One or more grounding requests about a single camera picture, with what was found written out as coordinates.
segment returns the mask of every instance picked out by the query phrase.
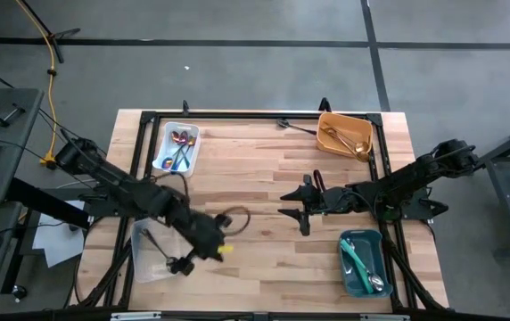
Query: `wooden table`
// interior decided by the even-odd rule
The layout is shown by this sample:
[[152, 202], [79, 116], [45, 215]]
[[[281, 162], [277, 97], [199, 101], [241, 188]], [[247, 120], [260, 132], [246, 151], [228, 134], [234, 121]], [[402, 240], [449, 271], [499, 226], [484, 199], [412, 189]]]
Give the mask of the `wooden table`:
[[[120, 110], [112, 133], [107, 159], [125, 171], [130, 168], [141, 112]], [[391, 167], [399, 169], [415, 160], [406, 116], [398, 112], [382, 115]], [[341, 283], [336, 240], [347, 229], [377, 229], [370, 213], [311, 217], [310, 236], [304, 237], [294, 219], [276, 211], [300, 206], [297, 202], [282, 202], [279, 196], [295, 190], [303, 174], [320, 169], [328, 188], [370, 180], [367, 164], [321, 152], [315, 147], [315, 137], [277, 128], [269, 119], [170, 120], [195, 124], [202, 131], [200, 154], [189, 179], [193, 207], [215, 214], [243, 205], [253, 217], [246, 231], [226, 239], [234, 251], [225, 255], [225, 262], [197, 259], [188, 277], [178, 275], [148, 284], [134, 282], [130, 309], [391, 312], [389, 299], [351, 298]], [[291, 123], [314, 129], [317, 121]], [[144, 172], [150, 132], [148, 129], [144, 139], [139, 177]], [[161, 130], [156, 153], [163, 134]], [[376, 163], [381, 164], [376, 139], [374, 152]], [[381, 166], [378, 169], [382, 177]], [[237, 214], [234, 221], [240, 224], [244, 217]], [[111, 264], [118, 223], [117, 218], [102, 220], [86, 240], [78, 273], [81, 298], [88, 295]], [[430, 231], [419, 222], [404, 221], [403, 227], [411, 268], [434, 298], [447, 306]], [[406, 304], [403, 276], [396, 266], [394, 269], [399, 297]], [[123, 276], [120, 273], [115, 302]]]

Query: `gray floor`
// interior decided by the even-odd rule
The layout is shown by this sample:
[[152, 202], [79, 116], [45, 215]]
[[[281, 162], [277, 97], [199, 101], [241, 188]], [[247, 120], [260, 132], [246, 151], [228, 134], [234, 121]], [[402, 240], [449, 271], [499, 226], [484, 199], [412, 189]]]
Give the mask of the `gray floor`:
[[[359, 0], [31, 0], [53, 30], [83, 37], [164, 39], [366, 40]], [[510, 0], [370, 0], [379, 41], [510, 42]], [[0, 36], [36, 37], [19, 7], [0, 0]], [[59, 121], [100, 146], [119, 108], [379, 111], [368, 49], [238, 47], [63, 47], [54, 100]], [[486, 152], [510, 133], [510, 51], [380, 52], [390, 107], [404, 111], [417, 154], [462, 138]], [[0, 45], [0, 76], [46, 89], [43, 46]], [[44, 109], [48, 110], [46, 101]], [[29, 147], [44, 153], [39, 121]], [[19, 176], [49, 187], [72, 181], [24, 157]], [[440, 264], [452, 308], [510, 317], [510, 264], [491, 252], [510, 244], [510, 221], [485, 172], [433, 184], [449, 204], [436, 219]], [[20, 276], [31, 289], [0, 311], [59, 308], [70, 279], [42, 262]], [[59, 267], [65, 276], [73, 264]]]

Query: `white plastic bin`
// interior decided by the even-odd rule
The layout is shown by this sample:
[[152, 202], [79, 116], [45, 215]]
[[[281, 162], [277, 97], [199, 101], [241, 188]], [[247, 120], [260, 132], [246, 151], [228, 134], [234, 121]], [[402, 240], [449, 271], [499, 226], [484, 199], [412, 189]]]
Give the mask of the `white plastic bin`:
[[[158, 156], [156, 157], [156, 160], [152, 162], [152, 165], [156, 169], [160, 169], [167, 172], [178, 172], [181, 173], [184, 177], [190, 177], [193, 174], [193, 168], [195, 166], [195, 162], [198, 159], [198, 153], [200, 152], [200, 143], [202, 142], [202, 138], [200, 137], [200, 128], [198, 128], [195, 125], [191, 124], [182, 124], [177, 123], [174, 121], [167, 122], [166, 125], [164, 125], [164, 138], [162, 139], [162, 145], [160, 147], [160, 151], [158, 152]], [[189, 136], [195, 137], [195, 145], [190, 146], [190, 149], [188, 150], [187, 159], [190, 161], [190, 166], [187, 167], [185, 164], [185, 161], [182, 161], [180, 163], [180, 166], [175, 169], [163, 169], [162, 168], [162, 162], [167, 158], [175, 158], [175, 153], [177, 150], [181, 147], [181, 145], [178, 145], [177, 143], [172, 141], [172, 135], [171, 133], [173, 131], [178, 132], [178, 134], [181, 134], [182, 132], [187, 132]], [[187, 150], [187, 147], [184, 147], [182, 149], [182, 152], [185, 152]]]
[[179, 259], [192, 248], [175, 228], [165, 227], [150, 218], [136, 221], [132, 225], [131, 235], [135, 280], [138, 283], [147, 283], [174, 276], [168, 271], [166, 258], [162, 253], [140, 234], [145, 228], [168, 256]]

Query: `yellow cable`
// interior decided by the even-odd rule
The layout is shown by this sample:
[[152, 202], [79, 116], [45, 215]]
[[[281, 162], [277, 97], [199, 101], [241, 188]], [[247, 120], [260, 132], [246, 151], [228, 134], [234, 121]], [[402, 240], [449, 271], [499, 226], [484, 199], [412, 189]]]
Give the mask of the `yellow cable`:
[[[53, 56], [53, 49], [51, 48], [51, 44], [49, 44], [49, 40], [45, 36], [45, 32], [41, 29], [41, 26], [37, 23], [35, 18], [29, 13], [29, 10], [21, 3], [20, 0], [15, 0], [15, 2], [21, 7], [21, 9], [27, 14], [31, 22], [35, 25], [37, 30], [39, 30], [39, 33], [45, 40], [45, 43], [47, 44], [47, 49], [49, 49], [49, 54], [51, 55], [51, 69], [50, 72], [55, 71], [55, 58]], [[49, 90], [48, 90], [48, 98], [49, 98], [49, 107], [51, 107], [51, 113], [53, 114], [53, 137], [51, 138], [51, 146], [49, 147], [49, 151], [47, 151], [47, 154], [45, 155], [45, 158], [41, 160], [42, 163], [46, 164], [48, 161], [54, 161], [53, 156], [53, 150], [55, 147], [55, 138], [57, 137], [57, 115], [55, 114], [55, 107], [53, 106], [53, 74], [49, 74]]]

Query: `white paper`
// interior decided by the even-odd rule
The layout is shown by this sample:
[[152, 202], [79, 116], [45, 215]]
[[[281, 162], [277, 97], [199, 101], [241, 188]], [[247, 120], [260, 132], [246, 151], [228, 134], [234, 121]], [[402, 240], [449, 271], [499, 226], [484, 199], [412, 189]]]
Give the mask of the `white paper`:
[[[85, 203], [81, 201], [68, 201], [67, 203], [80, 210], [85, 206]], [[60, 220], [46, 214], [41, 214], [39, 219], [39, 225], [55, 225], [59, 223], [61, 223]], [[45, 251], [48, 267], [79, 255], [83, 252], [84, 247], [83, 231], [80, 228], [76, 231], [70, 231], [68, 224], [40, 226], [37, 228], [35, 238], [33, 239], [33, 249], [43, 249]]]

